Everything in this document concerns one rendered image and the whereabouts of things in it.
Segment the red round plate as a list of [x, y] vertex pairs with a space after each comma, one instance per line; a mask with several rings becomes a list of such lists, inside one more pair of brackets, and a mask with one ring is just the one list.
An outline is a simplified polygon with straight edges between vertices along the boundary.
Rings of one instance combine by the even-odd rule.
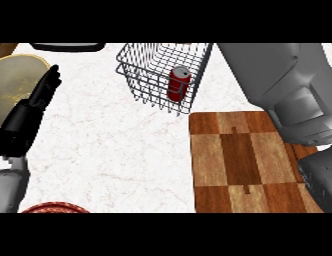
[[25, 213], [87, 213], [87, 210], [66, 202], [47, 202], [29, 207]]

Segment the wooden cutting board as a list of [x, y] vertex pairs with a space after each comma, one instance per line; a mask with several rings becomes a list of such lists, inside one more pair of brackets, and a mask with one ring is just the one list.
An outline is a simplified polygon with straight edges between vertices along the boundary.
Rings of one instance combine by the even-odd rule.
[[317, 149], [280, 138], [262, 111], [189, 116], [199, 213], [317, 213], [298, 160]]

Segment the red can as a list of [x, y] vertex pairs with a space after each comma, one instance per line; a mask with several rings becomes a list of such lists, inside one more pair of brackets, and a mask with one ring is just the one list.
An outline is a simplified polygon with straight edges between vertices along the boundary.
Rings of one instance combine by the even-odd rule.
[[186, 97], [186, 92], [190, 84], [192, 73], [184, 66], [177, 66], [172, 68], [169, 73], [169, 83], [168, 83], [168, 98], [180, 102]]

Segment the gold-rimmed beige bowl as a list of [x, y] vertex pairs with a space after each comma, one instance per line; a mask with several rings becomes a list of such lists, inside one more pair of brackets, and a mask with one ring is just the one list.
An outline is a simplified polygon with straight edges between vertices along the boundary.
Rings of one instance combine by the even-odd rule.
[[0, 58], [0, 126], [19, 100], [29, 97], [48, 69], [50, 64], [34, 54]]

